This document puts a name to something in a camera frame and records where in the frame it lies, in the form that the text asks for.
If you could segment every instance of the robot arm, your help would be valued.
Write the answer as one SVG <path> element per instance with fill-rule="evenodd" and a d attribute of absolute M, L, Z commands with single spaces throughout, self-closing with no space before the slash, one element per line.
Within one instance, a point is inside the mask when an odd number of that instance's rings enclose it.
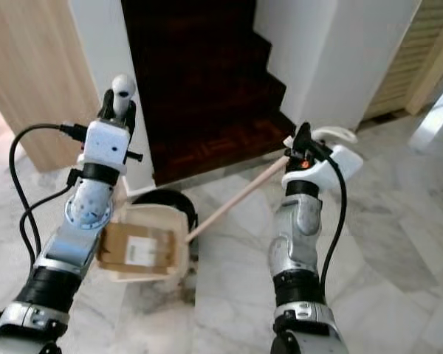
<path fill-rule="evenodd" d="M 67 329 L 69 309 L 94 257 L 103 227 L 112 214 L 111 196 L 126 173 L 136 107 L 132 79 L 115 78 L 105 95 L 100 119 L 79 127 L 84 143 L 78 162 L 80 183 L 64 207 L 62 225 L 33 265 L 15 301 L 0 313 L 0 354 L 61 353 L 56 340 Z"/>
<path fill-rule="evenodd" d="M 312 135 L 319 139 L 320 133 L 325 132 L 316 131 Z M 344 136 L 338 130 L 331 135 Z M 351 141 L 352 137 L 346 135 L 346 139 Z M 307 124 L 302 125 L 291 143 L 290 160 L 282 180 L 286 197 L 276 213 L 277 232 L 269 248 L 277 305 L 274 312 L 277 336 L 271 353 L 346 354 L 348 350 L 326 304 L 317 271 L 316 245 L 321 233 L 322 209 L 318 194 L 338 184 L 334 169 L 322 156 L 329 156 L 337 163 L 344 179 L 359 170 L 363 160 L 342 145 L 330 148 L 316 143 Z"/>

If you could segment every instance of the wooden stair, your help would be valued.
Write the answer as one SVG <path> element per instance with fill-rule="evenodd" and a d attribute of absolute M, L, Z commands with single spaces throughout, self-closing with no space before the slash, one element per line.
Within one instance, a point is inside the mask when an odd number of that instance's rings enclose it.
<path fill-rule="evenodd" d="M 122 5 L 158 185 L 282 148 L 295 126 L 255 0 Z"/>

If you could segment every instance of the broom handle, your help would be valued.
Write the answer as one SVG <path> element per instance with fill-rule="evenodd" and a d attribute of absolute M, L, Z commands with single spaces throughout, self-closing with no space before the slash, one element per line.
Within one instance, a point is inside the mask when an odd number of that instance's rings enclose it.
<path fill-rule="evenodd" d="M 271 178 L 276 172 L 278 172 L 281 168 L 283 168 L 287 162 L 289 161 L 289 157 L 282 156 L 279 160 L 277 160 L 274 164 L 272 164 L 267 170 L 265 170 L 261 175 L 259 175 L 254 181 L 248 184 L 244 189 L 242 189 L 237 195 L 231 198 L 226 204 L 222 205 L 216 212 L 214 212 L 206 221 L 201 223 L 199 227 L 193 230 L 187 237 L 185 238 L 185 242 L 191 242 L 195 237 L 197 237 L 200 232 L 206 230 L 212 223 L 218 220 L 224 213 L 233 208 L 237 203 L 245 199 L 253 190 L 257 189 L 261 186 L 265 181 Z"/>

